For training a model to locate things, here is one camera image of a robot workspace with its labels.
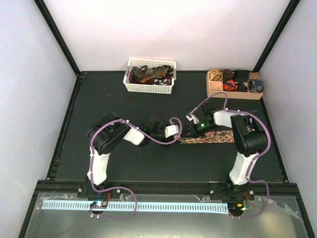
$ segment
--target black table surface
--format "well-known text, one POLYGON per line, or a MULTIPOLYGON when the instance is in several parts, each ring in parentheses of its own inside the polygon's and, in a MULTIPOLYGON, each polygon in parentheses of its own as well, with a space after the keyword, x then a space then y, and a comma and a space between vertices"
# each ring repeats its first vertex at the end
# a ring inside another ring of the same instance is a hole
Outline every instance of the black table surface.
MULTIPOLYGON (((84 74, 72 111, 65 140, 58 158, 56 180, 84 180, 90 160, 87 131, 110 112, 134 125, 141 125, 152 115, 164 119, 179 117, 184 127, 190 123, 186 114, 207 97, 206 72, 177 72, 172 94, 127 92, 124 72, 87 72, 84 74)), ((210 99, 221 109, 224 99, 210 99)), ((258 110, 267 125, 259 100, 228 99, 233 110, 258 110)), ((154 142, 139 148, 122 141, 111 153, 107 179, 118 181, 225 181, 233 168, 237 151, 233 143, 174 144, 163 147, 154 142)), ((261 157, 252 179, 283 182, 278 151, 274 144, 261 157)))

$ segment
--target vertical black post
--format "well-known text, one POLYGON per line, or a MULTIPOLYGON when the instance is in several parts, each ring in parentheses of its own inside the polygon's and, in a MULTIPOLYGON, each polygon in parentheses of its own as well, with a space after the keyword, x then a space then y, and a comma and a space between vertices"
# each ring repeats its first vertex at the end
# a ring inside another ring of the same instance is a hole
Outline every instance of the vertical black post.
POLYGON ((73 58, 73 56, 71 55, 66 42, 64 41, 57 25, 55 24, 49 9, 47 8, 47 6, 45 5, 43 0, 34 0, 34 2, 36 3, 36 5, 38 6, 42 16, 44 17, 46 23, 48 24, 50 30, 52 31, 57 43, 59 44, 61 50, 63 51, 66 59, 68 60, 70 66, 72 67, 74 73, 76 76, 78 76, 80 74, 80 70, 73 58))
POLYGON ((266 47, 264 48, 256 66, 253 69, 253 72, 259 72, 261 67, 263 66, 266 58, 268 57, 269 53, 273 49, 277 39, 281 35, 282 31, 284 30, 284 27, 286 26, 288 20, 291 18, 293 12, 295 11, 298 3, 300 0, 290 0, 286 10, 284 11, 280 21, 278 22, 273 34, 271 35, 271 38, 269 39, 266 47))

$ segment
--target black metal frame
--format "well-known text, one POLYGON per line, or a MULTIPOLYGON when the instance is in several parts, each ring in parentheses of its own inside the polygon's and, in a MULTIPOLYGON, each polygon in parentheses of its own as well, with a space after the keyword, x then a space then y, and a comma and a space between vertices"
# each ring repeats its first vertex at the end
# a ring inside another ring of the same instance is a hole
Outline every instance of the black metal frame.
MULTIPOLYGON (((300 0, 290 0, 284 14, 282 15, 277 27, 275 28, 269 42, 267 43, 263 53, 261 54, 255 68, 253 71, 258 72, 261 67, 263 66, 265 60, 267 59, 270 51, 272 50, 274 44, 278 40, 279 36, 281 35, 285 25, 287 24, 288 20, 290 19, 292 13, 294 12, 295 8, 297 7, 300 0)), ((57 25, 55 24, 47 6, 45 5, 43 0, 34 0, 36 5, 38 6, 41 14, 43 15, 46 23, 48 24, 49 28, 51 29, 56 41, 58 42, 60 48, 62 49, 65 57, 67 58, 69 64, 71 65, 75 75, 77 76, 73 92, 71 95, 71 99, 68 104, 67 112, 61 127, 61 131, 59 133, 59 137, 57 140, 57 144, 53 153, 52 161, 48 170, 47 180, 40 180, 37 183, 35 188, 34 194, 32 196, 29 208, 27 210, 27 214, 25 220, 23 222, 23 226, 20 232, 19 237, 24 237, 32 216, 32 212, 40 192, 69 192, 69 193, 77 193, 78 188, 80 188, 83 181, 56 181, 55 173, 57 172, 58 168, 58 160, 59 155, 65 140, 65 135, 67 132, 67 128, 70 122, 70 118, 72 115, 72 111, 80 90, 83 74, 85 72, 81 72, 71 55, 70 50, 67 47, 66 42, 64 41, 57 25)), ((270 130, 272 130, 272 126, 268 117, 268 113, 266 111, 264 100, 261 99, 261 103, 264 108, 265 117, 268 121, 268 125, 270 130)), ((309 237, 315 237, 312 226, 308 219, 306 209, 301 198, 299 189, 295 183, 288 183, 288 176, 278 150, 277 142, 275 139, 274 134, 272 134, 273 143, 277 148, 277 153, 279 157, 279 161, 281 164, 281 172, 285 179, 285 183, 269 183, 270 194, 273 196, 295 196, 297 200, 297 204, 300 208, 302 219, 304 221, 307 233, 309 237)), ((212 183, 181 183, 181 182, 125 182, 125 181, 108 181, 107 186, 112 185, 120 185, 125 186, 132 189, 136 194, 196 194, 196 195, 209 195, 210 186, 212 183)), ((253 185, 252 190, 254 191, 255 195, 266 195, 266 188, 264 185, 253 185)))
MULTIPOLYGON (((31 216, 36 204, 39 193, 41 192, 56 192, 56 193, 78 193, 82 181, 47 181, 40 180, 37 183, 33 193, 27 214, 25 216, 20 238, 25 237, 31 216)), ((172 183, 172 182, 121 182, 109 181, 109 186, 120 185, 132 189, 136 194, 159 194, 159 195, 198 195, 208 196, 210 187, 214 183, 198 182, 198 183, 172 183)), ((269 183, 271 196, 294 196, 296 198, 301 216, 309 237, 315 237, 312 226, 308 219, 306 209, 300 195, 297 184, 295 183, 269 183)), ((252 190, 255 195, 266 196, 266 187, 262 184, 252 185, 252 190)))

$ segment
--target white wall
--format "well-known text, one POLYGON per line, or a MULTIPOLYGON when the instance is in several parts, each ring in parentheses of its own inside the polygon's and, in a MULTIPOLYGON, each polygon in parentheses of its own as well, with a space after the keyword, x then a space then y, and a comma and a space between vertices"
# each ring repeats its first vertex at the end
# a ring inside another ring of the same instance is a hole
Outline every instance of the white wall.
POLYGON ((288 175, 317 233, 317 2, 301 1, 261 69, 288 175))
POLYGON ((45 179, 75 75, 34 1, 1 1, 0 19, 0 236, 12 238, 45 179))
POLYGON ((253 69, 289 0, 45 0, 81 70, 253 69))

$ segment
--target perforated basket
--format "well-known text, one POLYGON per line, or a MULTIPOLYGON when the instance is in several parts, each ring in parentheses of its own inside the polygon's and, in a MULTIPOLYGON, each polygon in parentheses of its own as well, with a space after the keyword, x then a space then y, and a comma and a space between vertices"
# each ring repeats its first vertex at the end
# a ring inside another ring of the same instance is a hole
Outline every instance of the perforated basket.
POLYGON ((123 83, 129 92, 142 92, 142 93, 164 93, 171 94, 174 81, 176 80, 176 62, 169 60, 156 60, 156 59, 130 59, 128 62, 128 68, 125 72, 123 83), (173 68, 172 84, 170 86, 164 85, 146 85, 130 83, 129 73, 134 66, 142 67, 147 65, 148 68, 158 67, 163 65, 169 65, 173 68))

